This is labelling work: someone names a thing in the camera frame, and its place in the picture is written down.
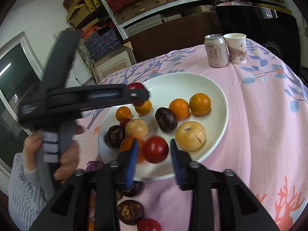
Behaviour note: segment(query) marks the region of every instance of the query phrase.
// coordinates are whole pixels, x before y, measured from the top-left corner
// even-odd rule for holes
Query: person's arm
[[[83,128],[79,126],[76,134],[83,132]],[[31,134],[25,140],[23,153],[16,154],[13,161],[9,183],[9,212],[12,220],[21,231],[29,230],[47,204],[36,169],[35,153],[41,145],[41,132]],[[78,162],[79,147],[73,141],[60,157],[61,167],[54,173],[54,179],[64,182],[74,173]]]

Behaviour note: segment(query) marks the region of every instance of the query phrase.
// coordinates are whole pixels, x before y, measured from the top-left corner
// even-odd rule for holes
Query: cup rim
[[[230,37],[231,35],[242,35],[241,37]],[[247,36],[245,34],[242,34],[242,33],[229,33],[229,34],[225,34],[223,35],[223,38],[228,38],[228,39],[243,39],[243,38],[246,38]]]

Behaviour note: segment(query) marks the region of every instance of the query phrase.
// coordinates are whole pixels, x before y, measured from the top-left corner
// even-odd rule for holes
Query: person's hand
[[[77,127],[76,134],[82,134],[84,129],[81,126]],[[42,145],[41,130],[34,132],[25,139],[24,142],[24,155],[25,155],[25,167],[29,171],[36,169],[35,153]],[[55,180],[65,180],[70,177],[76,170],[79,162],[79,147],[76,141],[72,141],[70,147],[60,157],[60,164],[56,172],[54,173]]]

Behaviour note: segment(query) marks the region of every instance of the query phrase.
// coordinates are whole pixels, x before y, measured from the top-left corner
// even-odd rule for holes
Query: perforated metal post
[[[114,16],[114,13],[112,12],[112,10],[110,9],[109,5],[107,4],[107,2],[105,0],[101,0],[104,7],[106,8],[108,14],[110,15],[111,19],[113,20],[114,24],[116,25],[118,31],[120,32],[123,40],[127,39],[128,36],[125,32],[125,29],[123,27],[121,27],[121,25],[118,23],[117,19]]]

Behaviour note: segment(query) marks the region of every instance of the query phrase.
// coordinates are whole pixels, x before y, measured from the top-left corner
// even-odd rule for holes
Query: beverage can
[[[208,56],[208,63],[212,67],[224,67],[229,63],[227,45],[220,34],[207,35],[204,45]]]

